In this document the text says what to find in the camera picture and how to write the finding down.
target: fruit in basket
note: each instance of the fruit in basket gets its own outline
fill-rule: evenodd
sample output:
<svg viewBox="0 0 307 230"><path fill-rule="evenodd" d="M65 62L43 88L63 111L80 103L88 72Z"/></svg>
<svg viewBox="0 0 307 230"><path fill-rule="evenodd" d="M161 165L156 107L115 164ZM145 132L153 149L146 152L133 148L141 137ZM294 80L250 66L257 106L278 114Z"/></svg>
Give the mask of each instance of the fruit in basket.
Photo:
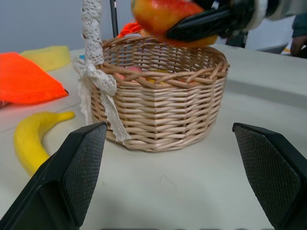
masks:
<svg viewBox="0 0 307 230"><path fill-rule="evenodd" d="M14 147L20 163L30 176L49 155L41 144L44 134L55 124L74 118L74 112L40 112L22 120L14 134Z"/></svg>
<svg viewBox="0 0 307 230"><path fill-rule="evenodd" d="M168 29L181 19L204 11L194 2L185 0L131 0L131 11L145 31L172 45L204 47L214 44L217 40L217 35L194 42L180 42L165 38Z"/></svg>

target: yellow cloth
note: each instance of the yellow cloth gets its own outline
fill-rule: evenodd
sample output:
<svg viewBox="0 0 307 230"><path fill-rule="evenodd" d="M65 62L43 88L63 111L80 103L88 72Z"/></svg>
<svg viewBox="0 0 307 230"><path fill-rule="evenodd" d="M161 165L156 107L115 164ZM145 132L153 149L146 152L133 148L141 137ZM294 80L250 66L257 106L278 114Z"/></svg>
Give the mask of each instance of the yellow cloth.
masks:
<svg viewBox="0 0 307 230"><path fill-rule="evenodd" d="M42 49L26 50L20 55L33 61L44 71L59 69L71 62L67 46L49 46Z"/></svg>

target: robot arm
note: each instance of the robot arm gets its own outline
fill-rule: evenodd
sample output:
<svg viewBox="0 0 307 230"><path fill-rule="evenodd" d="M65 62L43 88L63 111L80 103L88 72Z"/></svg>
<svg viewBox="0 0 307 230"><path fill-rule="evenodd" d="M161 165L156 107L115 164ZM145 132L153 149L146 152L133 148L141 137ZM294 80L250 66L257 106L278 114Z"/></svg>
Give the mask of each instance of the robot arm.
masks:
<svg viewBox="0 0 307 230"><path fill-rule="evenodd" d="M274 21L307 13L307 0L220 0L217 9L209 7L213 0L195 2L208 10L178 22L167 38L185 42L216 34L226 38L257 28L265 18Z"/></svg>

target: orange object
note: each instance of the orange object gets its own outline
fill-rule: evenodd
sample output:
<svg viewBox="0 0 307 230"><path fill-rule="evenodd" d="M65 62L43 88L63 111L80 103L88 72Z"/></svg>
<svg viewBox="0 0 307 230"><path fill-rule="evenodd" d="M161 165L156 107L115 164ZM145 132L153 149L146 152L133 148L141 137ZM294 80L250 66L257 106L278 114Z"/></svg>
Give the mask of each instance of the orange object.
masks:
<svg viewBox="0 0 307 230"><path fill-rule="evenodd" d="M194 2L184 0L131 0L131 9L140 26L161 41L174 46L204 47L212 45L217 35L194 42L180 42L165 38L168 29L181 19L204 11Z"/></svg>
<svg viewBox="0 0 307 230"><path fill-rule="evenodd" d="M128 34L136 34L136 33L139 33L141 29L142 28L138 22L128 23L121 29L120 34L117 35L117 37L124 37Z"/></svg>
<svg viewBox="0 0 307 230"><path fill-rule="evenodd" d="M37 104L67 96L60 82L17 53L0 54L0 100Z"/></svg>

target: textured gripper pad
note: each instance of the textured gripper pad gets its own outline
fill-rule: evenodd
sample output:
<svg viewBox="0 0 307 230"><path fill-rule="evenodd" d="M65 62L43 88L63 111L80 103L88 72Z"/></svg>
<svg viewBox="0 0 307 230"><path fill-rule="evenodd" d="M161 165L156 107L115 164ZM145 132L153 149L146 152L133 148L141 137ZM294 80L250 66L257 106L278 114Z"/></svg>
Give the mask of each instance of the textured gripper pad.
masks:
<svg viewBox="0 0 307 230"><path fill-rule="evenodd" d="M265 136L240 126L234 132L250 186L278 228L300 190L300 177Z"/></svg>
<svg viewBox="0 0 307 230"><path fill-rule="evenodd" d="M104 147L103 126L87 134L63 181L78 226L83 224L96 187Z"/></svg>

